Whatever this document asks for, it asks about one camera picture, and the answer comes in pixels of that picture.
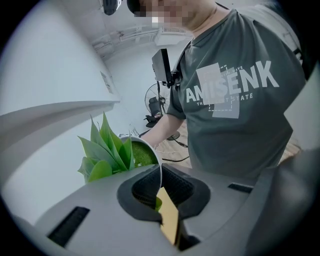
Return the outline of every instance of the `air conditioner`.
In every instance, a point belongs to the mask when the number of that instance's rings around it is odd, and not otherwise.
[[[188,32],[177,27],[161,27],[154,42],[157,46],[176,45],[188,37]]]

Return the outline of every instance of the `white pot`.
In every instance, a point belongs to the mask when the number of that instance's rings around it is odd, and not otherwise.
[[[128,136],[122,136],[120,139],[124,143],[128,138],[129,138],[129,135]],[[142,138],[139,138],[139,137],[136,137],[136,136],[131,136],[131,141],[133,141],[133,142],[141,142],[141,143],[147,145],[152,150],[152,152],[154,153],[154,155],[156,157],[156,160],[158,161],[158,164],[160,166],[160,188],[161,188],[161,184],[162,184],[162,158],[160,158],[158,156],[157,152],[155,151],[155,149],[152,146],[150,146],[150,144],[148,142],[146,142],[145,140],[143,140]]]

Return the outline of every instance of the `potted plant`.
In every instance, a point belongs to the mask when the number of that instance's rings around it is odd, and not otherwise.
[[[84,176],[85,183],[93,182],[134,168],[159,164],[161,160],[156,151],[143,139],[134,136],[119,138],[108,124],[103,112],[100,129],[91,117],[90,140],[79,137],[85,152],[78,172]],[[161,207],[161,200],[156,199],[156,210]]]

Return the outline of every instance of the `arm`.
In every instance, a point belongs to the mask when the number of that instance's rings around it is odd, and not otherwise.
[[[160,121],[141,139],[148,142],[152,147],[173,135],[182,125],[184,120],[178,119],[174,115],[166,114]]]

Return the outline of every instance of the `black object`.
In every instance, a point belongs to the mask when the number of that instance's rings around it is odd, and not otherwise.
[[[126,2],[130,12],[132,12],[135,17],[146,17],[146,8],[140,6],[139,0],[127,0]]]
[[[176,131],[173,135],[171,135],[169,138],[167,138],[167,141],[175,141],[176,139],[179,139],[180,137],[180,132]]]
[[[151,115],[155,117],[158,115],[161,111],[161,108],[159,107],[159,101],[157,100],[157,97],[153,97],[149,99],[149,108],[151,111]]]
[[[90,210],[84,207],[74,208],[47,237],[65,247],[89,212]]]
[[[160,179],[160,166],[157,164],[126,180],[117,190],[119,204],[137,220],[162,223],[161,214],[155,211]]]
[[[250,194],[251,191],[254,189],[253,186],[247,186],[247,185],[238,184],[238,183],[232,183],[228,186],[228,188],[233,189],[233,190],[237,190],[237,191],[241,191],[244,193],[248,193],[248,194]]]
[[[184,159],[181,159],[181,160],[172,160],[172,159],[166,159],[166,158],[162,158],[162,160],[168,161],[168,162],[173,162],[173,163],[180,163],[180,162],[183,162],[184,160],[187,160],[188,158],[190,158],[190,156],[187,156],[187,157],[185,157]]]
[[[157,81],[169,83],[172,80],[168,51],[166,48],[161,48],[152,57],[152,67]]]
[[[103,0],[103,11],[106,15],[112,15],[123,0]]]
[[[177,69],[174,69],[171,72],[168,51],[166,48],[158,50],[158,52],[152,57],[152,63],[157,81],[162,82],[162,84],[168,88],[180,85],[182,79],[181,72]]]
[[[160,167],[155,165],[122,183],[117,191],[118,202],[137,220],[161,222],[161,215],[154,211],[159,184]],[[167,164],[162,165],[162,187],[177,207],[181,221],[199,215],[210,200],[205,183]]]

